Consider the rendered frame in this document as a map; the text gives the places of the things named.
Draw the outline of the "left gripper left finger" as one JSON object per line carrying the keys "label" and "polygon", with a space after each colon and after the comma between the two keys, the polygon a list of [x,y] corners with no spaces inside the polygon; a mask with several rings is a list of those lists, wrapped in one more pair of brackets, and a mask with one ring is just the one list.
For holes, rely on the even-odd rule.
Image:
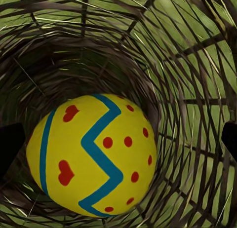
{"label": "left gripper left finger", "polygon": [[0,182],[25,141],[23,123],[10,123],[0,128]]}

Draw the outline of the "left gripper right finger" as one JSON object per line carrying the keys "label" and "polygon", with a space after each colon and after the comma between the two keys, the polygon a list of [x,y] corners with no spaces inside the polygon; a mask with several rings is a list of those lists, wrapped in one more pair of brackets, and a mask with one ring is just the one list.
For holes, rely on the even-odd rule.
{"label": "left gripper right finger", "polygon": [[237,162],[237,124],[226,122],[221,140]]}

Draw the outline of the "easter egg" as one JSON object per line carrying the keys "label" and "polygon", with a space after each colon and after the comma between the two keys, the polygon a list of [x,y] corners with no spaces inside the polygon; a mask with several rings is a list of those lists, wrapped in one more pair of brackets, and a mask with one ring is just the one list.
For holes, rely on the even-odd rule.
{"label": "easter egg", "polygon": [[94,218],[133,209],[154,179],[158,157],[151,124],[123,96],[68,100],[30,135],[28,168],[37,185],[70,211]]}

